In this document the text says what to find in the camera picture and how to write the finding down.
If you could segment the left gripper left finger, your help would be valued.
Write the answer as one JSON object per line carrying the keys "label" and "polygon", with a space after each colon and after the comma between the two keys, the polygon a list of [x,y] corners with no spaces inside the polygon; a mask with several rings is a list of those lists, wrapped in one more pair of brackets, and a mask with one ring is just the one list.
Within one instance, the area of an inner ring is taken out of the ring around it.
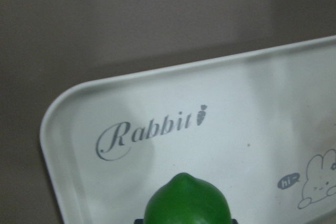
{"label": "left gripper left finger", "polygon": [[136,219],[134,224],[143,224],[143,219]]}

